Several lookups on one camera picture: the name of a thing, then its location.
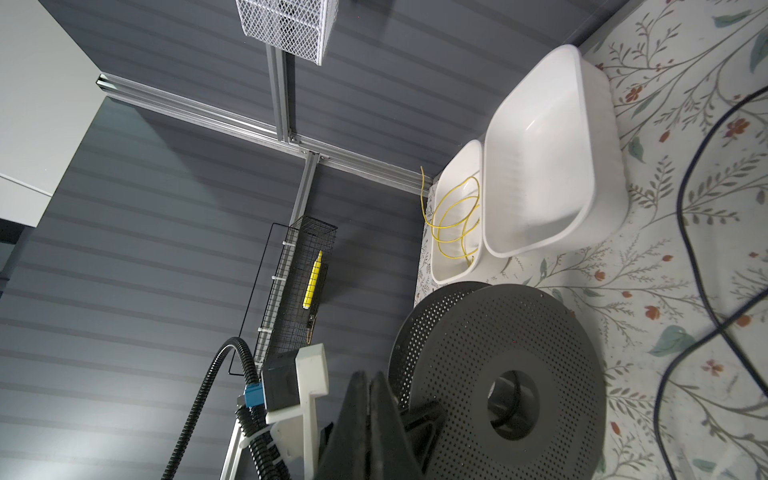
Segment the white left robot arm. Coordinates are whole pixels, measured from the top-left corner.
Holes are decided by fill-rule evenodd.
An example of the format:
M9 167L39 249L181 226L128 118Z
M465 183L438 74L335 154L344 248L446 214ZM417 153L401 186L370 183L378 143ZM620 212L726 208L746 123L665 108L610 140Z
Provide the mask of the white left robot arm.
M228 353L243 368L244 390L231 445L250 452L260 479L287 479L287 462L299 458L307 479L422 479L446 420L436 402L403 411L382 373L358 371L348 383L335 424L322 430L316 402L329 392L321 344L279 354L259 368L246 342L227 339L216 353L165 467L175 477L202 409Z

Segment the grey perforated cable spool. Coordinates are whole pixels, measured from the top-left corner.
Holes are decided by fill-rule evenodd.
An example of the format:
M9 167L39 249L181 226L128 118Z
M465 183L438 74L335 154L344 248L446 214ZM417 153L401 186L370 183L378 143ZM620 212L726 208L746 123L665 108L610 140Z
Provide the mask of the grey perforated cable spool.
M403 322L388 379L401 410L447 415L428 479L589 479L602 456L606 389L576 317L533 287L458 282Z

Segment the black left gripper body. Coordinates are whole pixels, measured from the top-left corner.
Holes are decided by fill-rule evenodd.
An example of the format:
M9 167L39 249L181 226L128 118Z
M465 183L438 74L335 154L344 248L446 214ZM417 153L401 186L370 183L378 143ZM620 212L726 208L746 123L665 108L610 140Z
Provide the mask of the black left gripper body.
M423 473L428 470L446 418L445 409L438 402L429 402L401 413L406 437Z

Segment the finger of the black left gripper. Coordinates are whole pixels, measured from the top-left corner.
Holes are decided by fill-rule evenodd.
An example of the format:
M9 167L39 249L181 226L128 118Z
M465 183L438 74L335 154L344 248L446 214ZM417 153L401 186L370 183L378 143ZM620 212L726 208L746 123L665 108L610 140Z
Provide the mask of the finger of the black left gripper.
M422 479L420 466L389 383L378 372L370 385L370 479Z
M338 422L320 457L315 479L365 479L368 451L368 379L355 372L348 384Z

